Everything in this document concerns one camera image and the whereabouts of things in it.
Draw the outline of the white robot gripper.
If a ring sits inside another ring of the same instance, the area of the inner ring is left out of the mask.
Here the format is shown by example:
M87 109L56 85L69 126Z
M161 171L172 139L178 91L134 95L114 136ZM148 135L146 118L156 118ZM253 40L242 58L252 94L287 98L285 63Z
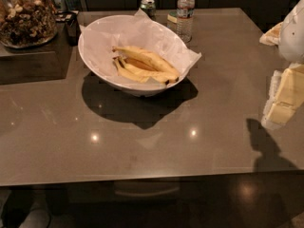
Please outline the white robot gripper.
M278 49L290 64L271 78L269 99L263 109L261 124L271 130L284 126L304 103L304 0L299 0L285 17Z

